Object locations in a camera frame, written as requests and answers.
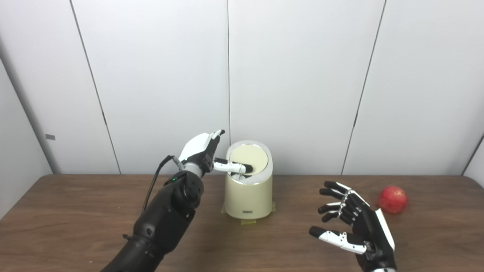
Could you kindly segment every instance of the robotic arm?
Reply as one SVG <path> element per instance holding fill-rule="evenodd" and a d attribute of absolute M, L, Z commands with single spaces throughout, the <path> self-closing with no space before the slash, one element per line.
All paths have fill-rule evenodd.
<path fill-rule="evenodd" d="M 201 178 L 218 169 L 251 172 L 250 165 L 217 159 L 213 155 L 224 130 L 203 133 L 183 148 L 180 160 L 169 156 L 158 167 L 153 183 L 165 162 L 172 159 L 179 172 L 169 178 L 135 223 L 133 235 L 101 272 L 153 272 L 164 256 L 173 251 L 195 216 L 203 194 Z"/>
<path fill-rule="evenodd" d="M 352 226 L 353 233 L 311 227 L 309 234 L 355 253 L 364 272 L 396 272 L 395 243 L 381 210 L 371 210 L 359 194 L 343 184 L 326 181 L 324 186 L 326 188 L 319 191 L 321 195 L 333 196 L 340 201 L 318 209 L 319 214 L 326 213 L 322 221 L 326 223 L 332 218 L 339 218 Z"/>

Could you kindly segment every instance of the apple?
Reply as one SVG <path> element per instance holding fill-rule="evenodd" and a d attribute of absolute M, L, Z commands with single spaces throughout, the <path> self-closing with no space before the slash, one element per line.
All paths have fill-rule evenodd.
<path fill-rule="evenodd" d="M 408 204 L 405 191 L 397 186 L 388 186 L 381 191 L 378 197 L 378 206 L 382 211 L 390 214 L 401 213 Z"/>

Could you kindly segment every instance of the fingertip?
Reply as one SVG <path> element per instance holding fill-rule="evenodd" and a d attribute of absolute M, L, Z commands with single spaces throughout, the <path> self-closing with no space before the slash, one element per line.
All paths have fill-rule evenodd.
<path fill-rule="evenodd" d="M 327 188 L 334 188 L 336 186 L 336 182 L 335 181 L 325 181 L 324 182 L 324 187 L 327 187 Z"/>
<path fill-rule="evenodd" d="M 245 173 L 252 173 L 252 171 L 254 171 L 254 168 L 252 167 L 252 165 L 246 165 L 244 164 L 245 166 Z"/>
<path fill-rule="evenodd" d="M 309 234 L 313 237 L 319 238 L 321 234 L 325 233 L 326 230 L 321 227 L 312 226 L 309 229 Z"/>
<path fill-rule="evenodd" d="M 331 217 L 331 216 L 329 216 L 329 215 L 328 215 L 328 213 L 327 213 L 327 214 L 325 214 L 325 215 L 324 215 L 324 216 L 321 218 L 321 221 L 322 221 L 323 223 L 327 223 L 327 222 L 329 222 L 331 219 L 332 219 L 332 217 Z"/>

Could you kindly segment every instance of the cable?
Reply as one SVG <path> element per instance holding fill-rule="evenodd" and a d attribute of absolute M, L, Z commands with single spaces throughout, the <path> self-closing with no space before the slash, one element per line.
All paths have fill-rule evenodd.
<path fill-rule="evenodd" d="M 158 178 L 158 175 L 160 174 L 161 168 L 173 158 L 174 158 L 174 156 L 169 155 L 163 161 L 160 162 L 158 169 L 154 173 L 153 180 L 151 181 L 148 192 L 146 193 L 146 198 L 145 198 L 145 202 L 143 203 L 143 208 L 141 209 L 141 213 L 143 213 L 146 210 L 146 207 L 148 206 L 148 201 L 150 200 L 151 191 L 153 190 L 154 184 L 156 183 L 156 179 Z"/>

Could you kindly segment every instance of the wooden table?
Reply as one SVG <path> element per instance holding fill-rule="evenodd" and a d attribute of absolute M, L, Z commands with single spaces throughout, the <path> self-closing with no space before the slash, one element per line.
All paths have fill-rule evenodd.
<path fill-rule="evenodd" d="M 344 183 L 374 205 L 390 184 L 409 207 L 386 215 L 401 272 L 484 271 L 484 190 L 465 177 L 276 176 L 277 211 L 253 225 L 221 213 L 223 176 L 204 177 L 197 215 L 164 272 L 360 272 L 355 256 L 308 234 L 324 224 L 317 208 L 325 180 Z M 50 175 L 0 221 L 0 271 L 99 271 L 131 234 L 150 175 Z"/>

